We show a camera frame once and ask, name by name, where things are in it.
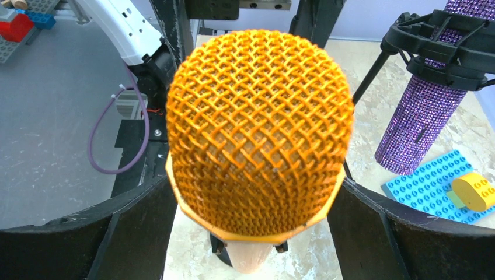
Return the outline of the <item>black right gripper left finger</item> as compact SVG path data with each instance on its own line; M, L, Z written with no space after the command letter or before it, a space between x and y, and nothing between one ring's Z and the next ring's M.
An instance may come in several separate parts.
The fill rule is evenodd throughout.
M1 231L2 279L162 279L177 203L166 176L41 226Z

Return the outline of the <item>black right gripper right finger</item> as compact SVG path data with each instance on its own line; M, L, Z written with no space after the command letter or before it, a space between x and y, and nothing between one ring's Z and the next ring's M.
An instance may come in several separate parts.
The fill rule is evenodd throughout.
M494 230L430 216L345 178L327 216L344 279L493 279Z

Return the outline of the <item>purple glitter microphone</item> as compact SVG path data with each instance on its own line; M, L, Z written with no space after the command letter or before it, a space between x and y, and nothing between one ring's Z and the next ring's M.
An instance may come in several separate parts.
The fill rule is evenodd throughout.
M442 11L494 21L493 1L448 1ZM469 92L411 75L375 152L375 160L396 174L414 172Z

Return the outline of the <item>orange microphone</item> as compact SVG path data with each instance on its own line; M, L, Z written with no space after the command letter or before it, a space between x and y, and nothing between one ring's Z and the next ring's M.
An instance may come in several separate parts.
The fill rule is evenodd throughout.
M350 86L328 53L279 31L235 31L180 64L166 101L166 174L181 211L241 273L323 220L345 178Z

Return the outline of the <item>black tripod shock-mount stand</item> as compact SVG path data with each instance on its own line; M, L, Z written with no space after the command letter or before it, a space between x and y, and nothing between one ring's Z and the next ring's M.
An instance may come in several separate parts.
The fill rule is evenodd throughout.
M353 96L358 103L391 55L426 81L452 89L478 91L493 86L494 21L434 10L403 13L384 35L381 52Z

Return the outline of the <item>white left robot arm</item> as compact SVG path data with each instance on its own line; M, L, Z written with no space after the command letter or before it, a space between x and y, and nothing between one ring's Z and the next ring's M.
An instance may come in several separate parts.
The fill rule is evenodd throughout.
M153 109L165 107L167 92L177 69L168 42L131 1L82 0L84 12L105 32L127 68L137 78Z

